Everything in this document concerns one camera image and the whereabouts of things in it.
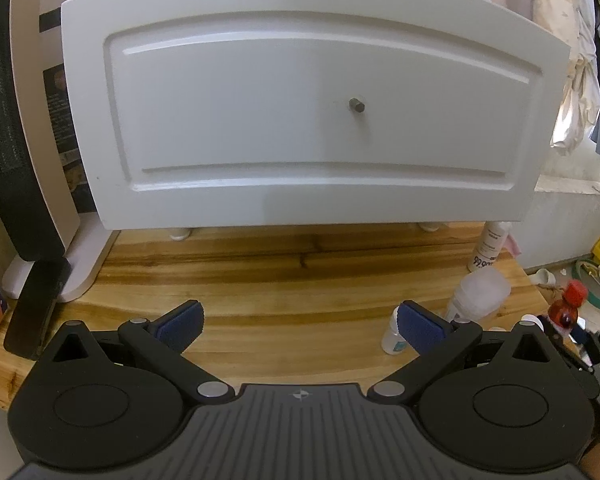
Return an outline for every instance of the bottle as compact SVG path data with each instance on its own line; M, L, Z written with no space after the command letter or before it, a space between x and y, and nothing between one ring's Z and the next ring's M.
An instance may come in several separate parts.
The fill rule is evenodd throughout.
M567 336L578 321L578 309L587 299L587 287L579 280L571 280L562 293L549 307L548 317L556 330Z
M495 267L478 269L465 276L446 306L447 321L465 317L479 322L509 297L511 285Z
M395 307L389 320L389 326L382 337L382 350L389 355L397 355L407 348L407 340L400 335L398 331L398 309Z
M492 266L507 241L510 229L511 222L485 222L467 268L474 272Z

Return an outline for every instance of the wooden tabletop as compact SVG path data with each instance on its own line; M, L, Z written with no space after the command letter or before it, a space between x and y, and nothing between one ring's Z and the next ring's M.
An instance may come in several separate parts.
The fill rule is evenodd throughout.
M481 223L435 233L415 224L202 228L182 242L164 230L122 232L96 283L59 305L51 333L68 319L113 330L131 317L155 319L193 298L205 306L204 333L185 356L238 388L241 383L334 383L366 389L416 354L385 354L380 341L402 300L442 314ZM496 268L511 295L483 327L509 329L547 304L508 254ZM33 363L2 346L0 407Z

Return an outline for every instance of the circular cap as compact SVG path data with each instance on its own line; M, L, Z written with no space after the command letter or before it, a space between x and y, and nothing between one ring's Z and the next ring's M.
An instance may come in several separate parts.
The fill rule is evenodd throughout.
M382 381L375 384L373 389L382 397L397 397L404 393L404 386L396 381Z
M544 397L531 388L496 384L475 394L474 410L496 426L524 428L542 420L549 405Z
M567 283L567 288L564 289L562 297L571 306L580 307L588 295L587 287L580 280L571 280Z
M206 381L197 387L197 393L205 397L222 397L228 393L228 384L220 381Z
M67 424L94 428L120 418L129 407L129 396L109 384L83 384L55 399L55 414Z

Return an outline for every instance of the blue gripper pad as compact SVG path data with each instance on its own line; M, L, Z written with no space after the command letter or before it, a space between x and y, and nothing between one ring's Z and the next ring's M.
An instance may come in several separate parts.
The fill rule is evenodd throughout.
M188 300L147 326L155 339L181 354L202 333L205 310L197 300Z
M426 354L452 331L451 323L415 301L403 301L398 307L398 332L419 354Z

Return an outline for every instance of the white plastic bottle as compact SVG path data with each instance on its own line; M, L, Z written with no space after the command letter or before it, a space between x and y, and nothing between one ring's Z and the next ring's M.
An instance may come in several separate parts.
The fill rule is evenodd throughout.
M474 272L492 266L507 241L510 229L511 222L485 222L467 268Z
M511 285L495 267L487 266L465 276L446 306L447 321L465 317L480 322L509 297Z
M395 307L389 320L389 326L382 337L382 350L389 355L397 355L407 348L407 340L398 332L398 306Z

